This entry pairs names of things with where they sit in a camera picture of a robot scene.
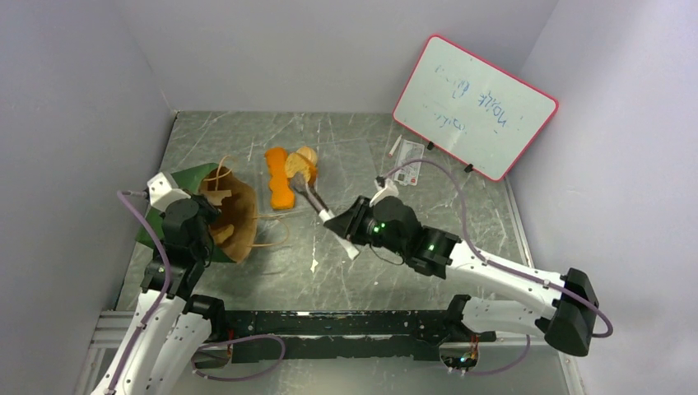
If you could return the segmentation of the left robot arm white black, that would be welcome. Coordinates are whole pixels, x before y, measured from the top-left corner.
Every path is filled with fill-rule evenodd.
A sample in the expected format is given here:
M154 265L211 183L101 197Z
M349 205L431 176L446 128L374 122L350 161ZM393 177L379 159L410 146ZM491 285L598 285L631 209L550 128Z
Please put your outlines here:
M221 340L228 319L215 310L196 310L193 286L213 247L208 226L219 211L206 198L178 192L165 204L164 238L126 198L121 203L151 236L156 251L137 307L119 348L93 389L94 394L169 394L204 341Z

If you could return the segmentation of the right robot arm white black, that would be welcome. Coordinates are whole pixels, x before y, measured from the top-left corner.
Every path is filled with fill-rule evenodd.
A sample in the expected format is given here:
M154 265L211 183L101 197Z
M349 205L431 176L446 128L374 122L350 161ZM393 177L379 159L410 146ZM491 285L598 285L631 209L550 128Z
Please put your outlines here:
M547 272L483 251L474 253L459 236L423 225L397 197L375 205L358 197L340 215L322 210L319 217L351 251L359 245L387 249L419 274L454 277L500 296L494 301L472 297L448 314L444 330L451 339L462 341L473 332L512 332L540 337L568 355L588 355L598 298L585 272Z

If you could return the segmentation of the white ruler package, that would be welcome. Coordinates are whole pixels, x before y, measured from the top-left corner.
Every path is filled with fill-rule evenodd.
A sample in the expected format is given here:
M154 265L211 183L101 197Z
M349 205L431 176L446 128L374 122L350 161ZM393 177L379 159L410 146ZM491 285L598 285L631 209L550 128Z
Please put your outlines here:
M404 186L416 186L421 171L419 160L423 158L425 149L424 144L402 139L396 150L398 169L392 174L392 180Z

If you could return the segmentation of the round tan fake bun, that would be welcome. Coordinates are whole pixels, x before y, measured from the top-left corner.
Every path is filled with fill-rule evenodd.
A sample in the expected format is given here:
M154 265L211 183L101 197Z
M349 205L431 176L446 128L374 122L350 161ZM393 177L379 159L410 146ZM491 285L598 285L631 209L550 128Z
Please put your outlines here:
M302 146L288 155L285 162L285 173L288 179L301 174L309 186L315 186L319 161L318 153L309 146Z

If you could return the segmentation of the silver metal tongs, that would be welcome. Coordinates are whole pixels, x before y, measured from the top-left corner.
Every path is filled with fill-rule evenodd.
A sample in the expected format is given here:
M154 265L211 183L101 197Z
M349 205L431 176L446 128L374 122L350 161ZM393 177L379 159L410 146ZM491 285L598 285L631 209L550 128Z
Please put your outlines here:
M319 219L325 224L327 221L335 217L334 213L327 207L323 199L318 195L314 187L312 187L301 172L296 172L290 179L291 189L301 195L312 208L317 212ZM342 246L351 261L355 260L360 251L350 241L340 237L334 231L331 231L334 239Z

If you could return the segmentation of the orange fake bread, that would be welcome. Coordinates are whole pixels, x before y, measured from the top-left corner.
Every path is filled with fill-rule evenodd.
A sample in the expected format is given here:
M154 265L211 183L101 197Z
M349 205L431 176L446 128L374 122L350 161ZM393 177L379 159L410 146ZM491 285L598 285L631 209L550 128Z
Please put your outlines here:
M264 154L270 179L268 188L271 192L270 206L273 210L289 210L295 206L295 194L291 191L286 176L285 163L288 157L282 147L273 147Z

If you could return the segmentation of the green paper bag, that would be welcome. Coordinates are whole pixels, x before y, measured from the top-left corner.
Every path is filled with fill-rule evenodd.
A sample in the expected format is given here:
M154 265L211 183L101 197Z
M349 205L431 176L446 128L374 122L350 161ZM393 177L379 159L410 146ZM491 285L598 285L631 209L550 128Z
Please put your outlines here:
M212 260L219 263L242 263L253 249L271 248L286 244L290 229L282 215L263 215L258 212L255 188L235 176L232 169L218 163L197 165L172 173L175 182L188 193L204 196L220 215L208 226L210 228L233 225L235 232L223 245L214 244ZM259 243L258 222L278 221L284 228L283 239Z

